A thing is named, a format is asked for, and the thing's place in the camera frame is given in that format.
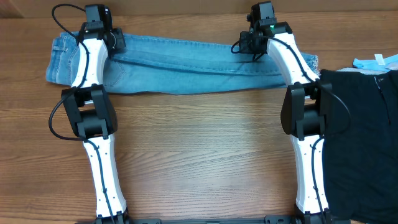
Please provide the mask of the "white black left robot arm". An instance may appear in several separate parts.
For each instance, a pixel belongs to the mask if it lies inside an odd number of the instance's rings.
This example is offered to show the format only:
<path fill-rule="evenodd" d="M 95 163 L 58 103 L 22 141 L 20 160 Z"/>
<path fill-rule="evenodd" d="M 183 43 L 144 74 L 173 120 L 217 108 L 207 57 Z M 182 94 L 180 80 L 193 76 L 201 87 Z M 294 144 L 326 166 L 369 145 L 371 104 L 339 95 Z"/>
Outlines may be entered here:
<path fill-rule="evenodd" d="M 129 223 L 114 155 L 116 111 L 103 86 L 108 45 L 101 22 L 83 23 L 78 35 L 77 75 L 63 90 L 63 106 L 73 133 L 82 141 L 90 160 L 96 192 L 95 223 Z"/>

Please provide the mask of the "light blue denim jeans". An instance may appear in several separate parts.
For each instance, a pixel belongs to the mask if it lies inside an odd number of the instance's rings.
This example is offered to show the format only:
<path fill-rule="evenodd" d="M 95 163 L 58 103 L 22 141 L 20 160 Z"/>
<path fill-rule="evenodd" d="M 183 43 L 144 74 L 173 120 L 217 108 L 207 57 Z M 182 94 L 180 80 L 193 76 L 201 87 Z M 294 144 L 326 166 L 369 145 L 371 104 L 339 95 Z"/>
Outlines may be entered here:
<path fill-rule="evenodd" d="M 109 93 L 193 95 L 286 86 L 268 55 L 255 62 L 225 44 L 133 34 L 124 40 L 126 47 L 112 50 L 104 66 Z"/>

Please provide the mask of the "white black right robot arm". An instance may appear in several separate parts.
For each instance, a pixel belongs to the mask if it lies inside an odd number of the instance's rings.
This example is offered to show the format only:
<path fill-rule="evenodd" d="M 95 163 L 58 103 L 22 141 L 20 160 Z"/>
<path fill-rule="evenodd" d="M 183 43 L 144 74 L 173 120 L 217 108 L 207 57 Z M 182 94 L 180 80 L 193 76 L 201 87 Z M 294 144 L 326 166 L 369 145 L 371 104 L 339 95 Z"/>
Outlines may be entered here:
<path fill-rule="evenodd" d="M 323 186 L 322 142 L 329 97 L 307 65 L 286 22 L 252 22 L 239 38 L 239 51 L 257 60 L 270 56 L 287 85 L 280 120 L 295 152 L 297 196 L 292 223 L 333 223 Z"/>

